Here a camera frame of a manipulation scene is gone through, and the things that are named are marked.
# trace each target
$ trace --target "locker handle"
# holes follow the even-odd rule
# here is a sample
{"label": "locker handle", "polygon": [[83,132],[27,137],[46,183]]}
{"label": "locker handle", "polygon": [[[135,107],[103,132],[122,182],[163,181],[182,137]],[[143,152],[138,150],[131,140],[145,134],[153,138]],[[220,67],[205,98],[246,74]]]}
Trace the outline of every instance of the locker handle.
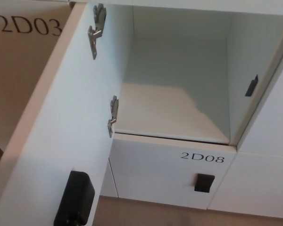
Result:
{"label": "locker handle", "polygon": [[194,191],[209,193],[214,180],[215,180],[215,176],[213,175],[198,173]]}

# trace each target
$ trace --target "black lock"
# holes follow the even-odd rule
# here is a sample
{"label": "black lock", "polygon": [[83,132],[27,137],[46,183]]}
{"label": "black lock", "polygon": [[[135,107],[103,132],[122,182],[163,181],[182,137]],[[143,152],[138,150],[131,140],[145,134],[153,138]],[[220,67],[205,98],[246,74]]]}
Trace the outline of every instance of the black lock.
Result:
{"label": "black lock", "polygon": [[86,225],[94,195],[88,174],[71,171],[53,225]]}
{"label": "black lock", "polygon": [[209,193],[212,183],[215,180],[215,176],[206,174],[197,174],[197,181],[194,188],[196,192]]}

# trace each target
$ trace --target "locker compartment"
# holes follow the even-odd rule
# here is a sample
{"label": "locker compartment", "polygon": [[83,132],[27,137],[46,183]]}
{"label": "locker compartment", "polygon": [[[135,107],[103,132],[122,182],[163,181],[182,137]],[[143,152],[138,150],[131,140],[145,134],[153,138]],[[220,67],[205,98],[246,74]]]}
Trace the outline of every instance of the locker compartment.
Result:
{"label": "locker compartment", "polygon": [[132,15],[116,132],[236,145],[283,55],[283,16],[136,6]]}
{"label": "locker compartment", "polygon": [[119,198],[206,209],[236,150],[115,134],[110,163]]}

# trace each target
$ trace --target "white locker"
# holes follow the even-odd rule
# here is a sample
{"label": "white locker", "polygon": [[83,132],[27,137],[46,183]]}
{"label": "white locker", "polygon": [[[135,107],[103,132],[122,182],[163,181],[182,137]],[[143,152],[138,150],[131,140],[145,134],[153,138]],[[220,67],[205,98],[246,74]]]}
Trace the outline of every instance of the white locker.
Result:
{"label": "white locker", "polygon": [[[206,209],[230,166],[233,147],[115,134],[110,163],[119,198]],[[214,177],[195,191],[199,174]]]}
{"label": "white locker", "polygon": [[[174,168],[184,175],[175,191],[188,194],[196,173],[216,173],[211,194],[192,195],[190,202],[184,197],[178,203],[168,202],[208,206],[236,154],[228,144],[235,145],[240,139],[283,55],[283,16],[247,14],[283,15],[283,4],[275,8],[262,5],[262,10],[250,4],[238,10],[222,0],[219,3],[218,8],[185,1],[179,6],[155,1],[155,6],[169,8],[138,7],[139,0],[130,6],[107,4],[104,29],[101,20],[94,21],[94,4],[75,5],[0,162],[0,226],[51,225],[71,170],[86,172],[95,188],[91,225],[114,130],[127,133],[117,136],[132,139],[128,142],[130,157],[119,160],[132,173],[137,174],[141,164],[135,155],[145,160],[157,157],[148,159],[151,167],[142,168],[145,183],[150,173],[161,173],[165,185],[172,185],[168,180],[172,173],[159,170]],[[192,9],[174,9],[180,6]],[[241,30],[232,27],[232,21],[242,24]],[[241,50],[243,57],[239,57],[241,45],[246,46]],[[233,73],[236,66],[247,73]],[[256,75],[257,86],[246,97]],[[119,104],[114,101],[112,106],[114,95]],[[236,115],[231,102],[241,99],[247,99],[241,105],[244,113]],[[149,143],[157,146],[145,150]],[[167,155],[159,161],[164,147]],[[175,156],[187,160],[178,154],[193,156],[193,151],[200,151],[204,161],[172,164]],[[219,153],[226,155],[226,163],[216,162],[215,157],[223,157]],[[214,167],[208,166],[211,159],[206,161],[205,156],[214,157]],[[157,172],[147,173],[161,163]],[[129,173],[119,168],[118,176],[114,175],[116,184],[117,177],[125,181]],[[180,176],[171,178],[179,180]],[[139,195],[135,189],[132,198]],[[172,193],[172,186],[166,191]],[[163,202],[158,190],[152,196]]]}
{"label": "white locker", "polygon": [[239,142],[238,151],[283,156],[283,59]]}
{"label": "white locker", "polygon": [[209,209],[283,218],[283,157],[239,152]]}

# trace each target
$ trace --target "white panel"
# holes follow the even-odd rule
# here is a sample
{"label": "white panel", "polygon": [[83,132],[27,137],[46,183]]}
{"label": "white panel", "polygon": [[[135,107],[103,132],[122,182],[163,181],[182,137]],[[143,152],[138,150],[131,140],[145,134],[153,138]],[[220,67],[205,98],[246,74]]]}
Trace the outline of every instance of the white panel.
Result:
{"label": "white panel", "polygon": [[108,161],[105,177],[103,180],[102,189],[100,191],[100,194],[103,196],[109,196],[109,197],[118,197],[117,196],[117,188],[115,187],[113,174],[110,166],[110,162]]}
{"label": "white panel", "polygon": [[[231,143],[237,144],[283,55],[283,16],[234,15],[227,54]],[[256,75],[256,89],[246,97]]]}
{"label": "white panel", "polygon": [[[0,148],[3,151],[70,12],[68,4],[0,0]],[[12,16],[16,16],[19,31]]]}
{"label": "white panel", "polygon": [[283,157],[239,152],[209,209],[283,218]]}
{"label": "white panel", "polygon": [[[116,134],[110,163],[120,198],[206,209],[235,154],[229,146]],[[197,173],[216,177],[210,193],[194,191]]]}
{"label": "white panel", "polygon": [[225,41],[135,38],[116,132],[229,143]]}
{"label": "white panel", "polygon": [[145,37],[225,40],[231,13],[187,9],[134,7],[134,33]]}
{"label": "white panel", "polygon": [[92,7],[73,9],[0,161],[0,226],[52,225],[71,170],[86,172],[95,188],[92,225],[112,145],[110,101],[119,94],[133,32],[130,7],[107,8],[93,60]]}
{"label": "white panel", "polygon": [[283,15],[283,0],[75,0],[133,6]]}
{"label": "white panel", "polygon": [[283,59],[239,143],[239,150],[283,156]]}

